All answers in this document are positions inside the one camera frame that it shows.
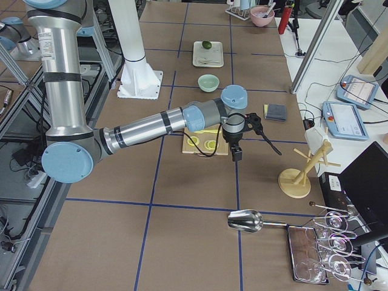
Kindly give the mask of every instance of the light blue tablet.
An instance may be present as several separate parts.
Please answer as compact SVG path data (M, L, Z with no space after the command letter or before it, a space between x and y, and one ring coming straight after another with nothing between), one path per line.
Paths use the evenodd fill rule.
M369 139L355 104L323 102L323 118L330 133L336 138L366 141Z
M369 109L375 99L378 84L348 75L337 87L338 99L356 104L360 109Z

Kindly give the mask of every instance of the light blue joint cover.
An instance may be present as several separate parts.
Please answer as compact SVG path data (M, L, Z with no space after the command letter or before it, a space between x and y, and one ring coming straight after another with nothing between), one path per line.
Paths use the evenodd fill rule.
M50 144L42 155L42 166L46 174L62 183L75 183L93 170L93 159L89 152L73 142L60 141Z
M61 6L67 2L67 0L23 0L29 6L38 9L53 9Z
M221 100L232 109L245 109L248 106L248 93L240 85L229 85L222 90Z
M13 41L11 41L8 38L3 38L1 36L0 36L0 43L6 50L11 50L16 47L16 44Z
M2 23L12 25L12 24L23 24L22 20L18 17L11 16L1 20Z
M89 37L93 36L95 34L95 27L90 26L90 27L83 27L77 32L77 36L84 36L84 37Z
M197 106L190 105L184 109L183 117L187 128L191 132L196 132L205 128L205 117Z

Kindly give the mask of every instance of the green bowl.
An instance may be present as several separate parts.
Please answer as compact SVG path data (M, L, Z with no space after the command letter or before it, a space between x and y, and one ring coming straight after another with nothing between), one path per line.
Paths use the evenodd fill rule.
M218 88L219 79L215 75L202 75L198 78L198 85L202 91L213 92Z

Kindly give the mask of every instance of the green fruit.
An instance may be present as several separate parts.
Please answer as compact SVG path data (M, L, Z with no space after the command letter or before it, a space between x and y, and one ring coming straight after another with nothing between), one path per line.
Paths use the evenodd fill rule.
M203 41L202 46L204 49L210 50L212 48L212 43L210 41Z

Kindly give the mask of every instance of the black monitor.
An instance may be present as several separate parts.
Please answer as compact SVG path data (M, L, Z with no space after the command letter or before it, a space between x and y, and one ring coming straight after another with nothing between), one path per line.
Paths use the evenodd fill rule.
M357 238L360 245L379 240L388 251L388 153L375 141L338 178L363 220L372 223L371 233Z

